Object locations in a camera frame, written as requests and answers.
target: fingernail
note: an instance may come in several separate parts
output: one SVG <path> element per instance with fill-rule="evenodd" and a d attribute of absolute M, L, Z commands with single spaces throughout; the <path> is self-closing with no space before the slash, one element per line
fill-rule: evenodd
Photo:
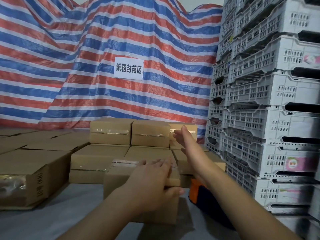
<path fill-rule="evenodd" d="M 179 194 L 180 194 L 180 195 L 183 195 L 185 192 L 186 192 L 186 191 L 185 191 L 183 188 L 181 188 L 181 189 L 179 190 Z"/>

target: paper sign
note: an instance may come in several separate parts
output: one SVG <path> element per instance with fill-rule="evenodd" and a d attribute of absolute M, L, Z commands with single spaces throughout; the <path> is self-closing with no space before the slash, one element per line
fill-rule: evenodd
<path fill-rule="evenodd" d="M 144 60 L 116 57 L 113 76 L 116 78 L 142 80 Z"/>

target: hand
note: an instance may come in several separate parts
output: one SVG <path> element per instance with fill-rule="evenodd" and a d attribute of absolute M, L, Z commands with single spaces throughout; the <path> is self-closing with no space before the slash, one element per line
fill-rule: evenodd
<path fill-rule="evenodd" d="M 164 190 L 170 168 L 170 159 L 148 164 L 146 161 L 141 161 L 128 181 L 118 188 L 137 210 L 136 214 L 154 211 L 170 199 L 185 193 L 180 187 Z"/>
<path fill-rule="evenodd" d="M 186 126 L 182 126 L 181 130 L 176 129 L 173 137 L 182 145 L 182 152 L 188 158 L 188 163 L 194 171 L 194 176 L 204 182 L 206 171 L 213 166 L 213 162 L 207 157 L 201 146 L 194 140 Z"/>

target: striped tarp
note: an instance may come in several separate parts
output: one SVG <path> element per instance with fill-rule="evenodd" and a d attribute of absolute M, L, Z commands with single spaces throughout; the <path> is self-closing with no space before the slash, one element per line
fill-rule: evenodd
<path fill-rule="evenodd" d="M 0 125 L 88 127 L 101 117 L 181 121 L 205 135 L 222 8 L 177 0 L 0 0 Z M 115 57 L 143 80 L 113 77 Z"/>

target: left hand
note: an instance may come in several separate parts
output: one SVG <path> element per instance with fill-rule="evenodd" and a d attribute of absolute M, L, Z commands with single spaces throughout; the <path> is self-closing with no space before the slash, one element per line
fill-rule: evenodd
<path fill-rule="evenodd" d="M 118 188 L 123 197 L 130 200 L 137 214 L 154 211 L 174 197 L 184 194 L 184 189 L 172 187 L 164 190 L 171 160 L 157 160 L 146 164 L 141 161 L 128 181 Z"/>

